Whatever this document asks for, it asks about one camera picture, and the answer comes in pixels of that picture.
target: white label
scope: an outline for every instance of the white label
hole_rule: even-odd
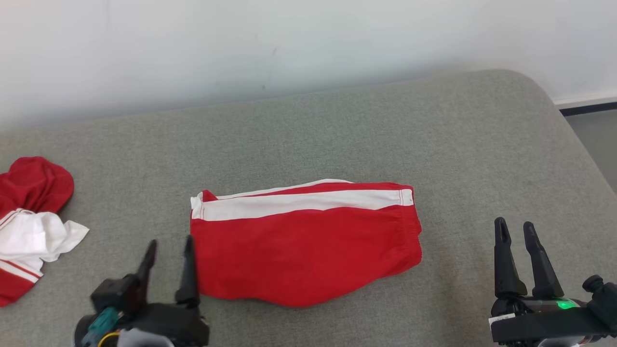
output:
[[[514,313],[504,314],[503,316],[491,317],[489,318],[489,326],[498,320],[510,319],[514,317],[516,317],[516,314]]]

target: red shorts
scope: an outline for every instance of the red shorts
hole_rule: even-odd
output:
[[[321,180],[191,198],[201,293],[305,307],[420,263],[413,188]]]

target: crumpled red and white garment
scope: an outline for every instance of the crumpled red and white garment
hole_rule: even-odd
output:
[[[320,180],[191,198],[200,292],[306,307],[420,263],[413,188]]]
[[[0,174],[0,307],[30,290],[51,262],[73,249],[88,228],[56,212],[73,194],[73,177],[43,157],[17,159]]]

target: black baseboard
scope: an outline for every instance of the black baseboard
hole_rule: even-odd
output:
[[[563,114],[564,117],[567,117],[569,115],[585,114],[585,113],[608,111],[608,110],[617,110],[617,102],[607,102],[606,104],[572,107],[571,109],[562,109],[559,111],[561,111],[561,114]]]

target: white wall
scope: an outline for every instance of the white wall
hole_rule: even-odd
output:
[[[615,0],[3,0],[0,127],[502,67],[617,96]]]

